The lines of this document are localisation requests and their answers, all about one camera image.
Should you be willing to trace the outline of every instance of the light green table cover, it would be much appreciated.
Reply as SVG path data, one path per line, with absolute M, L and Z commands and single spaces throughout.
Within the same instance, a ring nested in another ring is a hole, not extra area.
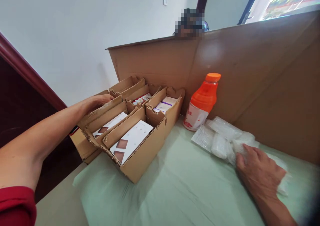
M 191 141 L 180 119 L 140 181 L 134 185 L 104 153 L 74 179 L 84 212 L 95 225 L 264 225 L 234 168 Z M 289 196 L 279 195 L 292 216 L 309 216 L 319 168 L 272 148 L 292 180 Z

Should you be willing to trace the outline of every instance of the orange bottle cap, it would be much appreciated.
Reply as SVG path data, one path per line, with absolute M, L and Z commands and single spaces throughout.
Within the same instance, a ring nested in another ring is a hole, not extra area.
M 206 76 L 206 81 L 207 82 L 217 82 L 221 78 L 221 74 L 218 73 L 209 73 Z

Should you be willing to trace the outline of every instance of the wall switch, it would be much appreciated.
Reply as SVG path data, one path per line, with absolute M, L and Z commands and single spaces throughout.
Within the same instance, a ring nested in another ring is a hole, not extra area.
M 167 6 L 167 5 L 168 5 L 167 0 L 163 0 L 163 5 L 164 5 L 164 6 Z

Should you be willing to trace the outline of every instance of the hand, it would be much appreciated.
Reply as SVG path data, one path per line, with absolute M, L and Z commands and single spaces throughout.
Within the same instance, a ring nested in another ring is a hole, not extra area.
M 92 97 L 86 99 L 85 101 L 88 101 L 88 103 L 89 103 L 87 114 L 102 107 L 104 104 L 112 101 L 113 99 L 114 99 L 114 97 L 111 96 L 110 94 L 92 96 Z
M 286 171 L 264 151 L 246 144 L 243 147 L 247 152 L 247 163 L 237 153 L 237 170 L 249 192 L 253 197 L 278 199 L 277 188 Z

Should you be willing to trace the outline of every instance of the cardboard divider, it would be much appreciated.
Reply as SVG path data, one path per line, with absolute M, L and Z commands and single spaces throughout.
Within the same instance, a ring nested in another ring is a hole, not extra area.
M 105 94 L 109 94 L 109 91 L 108 90 L 104 90 L 98 94 L 95 94 L 95 96 L 98 96 L 98 95 L 105 95 Z
M 128 104 L 128 108 L 130 108 L 131 110 L 133 110 L 134 108 L 138 107 L 138 108 L 142 108 L 144 107 L 147 102 L 146 101 L 144 103 L 138 103 L 137 105 L 133 105 L 132 101 L 147 94 L 150 93 L 151 96 L 154 96 L 155 94 L 157 94 L 160 90 L 162 89 L 161 86 L 159 85 L 152 85 L 152 84 L 147 84 L 144 87 L 140 88 L 139 90 L 135 91 L 133 94 L 131 94 L 130 96 L 128 96 L 126 98 L 126 101 L 129 103 Z
M 116 128 L 118 125 L 120 125 L 122 122 L 124 122 L 126 119 L 130 118 L 138 109 L 133 109 L 132 111 L 127 108 L 127 102 L 121 102 L 120 104 L 116 105 L 115 107 L 111 108 L 108 111 L 104 111 L 104 108 L 101 109 L 101 111 L 97 112 L 96 114 L 99 115 L 95 120 L 88 123 L 85 128 L 82 130 L 85 137 L 93 143 L 96 147 L 99 147 L 103 144 L 102 140 L 103 138 L 110 133 L 114 128 Z M 99 128 L 104 126 L 107 122 L 111 121 L 113 118 L 118 116 L 120 113 L 126 113 L 128 116 L 126 116 L 124 119 L 122 119 L 120 122 L 118 122 L 115 126 L 109 128 L 107 131 L 99 135 L 98 137 L 94 137 L 93 133 L 97 131 Z
M 155 112 L 153 109 L 166 97 L 172 97 L 178 99 L 173 106 L 164 112 Z M 146 104 L 146 115 L 148 119 L 153 123 L 159 123 L 163 115 L 166 115 L 166 125 L 165 125 L 165 138 L 170 133 L 171 129 L 173 128 L 174 124 L 179 118 L 181 107 L 183 104 L 183 99 L 185 96 L 185 90 L 175 90 L 172 87 L 165 87 L 160 92 L 158 92 L 153 98 L 151 98 Z
M 77 125 L 79 126 L 79 128 L 81 128 L 82 130 L 85 129 L 85 126 L 92 122 L 93 120 L 97 119 L 100 115 L 102 115 L 103 113 L 109 111 L 110 109 L 114 108 L 116 105 L 120 104 L 122 102 L 122 98 L 121 96 L 117 96 L 115 99 L 113 99 L 111 102 L 108 102 L 106 104 L 104 104 L 102 107 L 94 110 L 93 112 L 87 114 L 86 116 L 84 116 L 78 123 Z
M 116 130 L 104 136 L 103 144 L 110 149 L 123 135 L 125 135 L 139 120 L 146 122 L 146 114 L 144 108 L 137 108 L 133 117 L 120 124 Z
M 111 87 L 109 91 L 110 95 L 112 95 L 113 97 L 121 96 L 124 100 L 145 85 L 146 81 L 144 78 L 138 79 L 137 77 L 131 76 Z
M 136 108 L 136 112 L 104 139 L 104 145 L 100 148 L 114 161 L 116 166 L 122 171 L 133 183 L 137 183 L 143 173 L 146 171 L 156 154 L 162 148 L 165 141 L 165 123 L 166 117 L 162 114 L 162 120 L 159 123 L 152 123 L 148 120 L 144 108 Z M 147 122 L 154 128 L 144 141 L 136 148 L 132 155 L 124 164 L 120 164 L 118 159 L 109 151 L 109 149 L 123 137 L 139 120 Z
M 73 135 L 70 136 L 70 138 L 76 146 L 82 161 L 86 164 L 89 164 L 101 152 L 101 149 L 95 147 L 86 139 L 81 129 L 78 129 Z

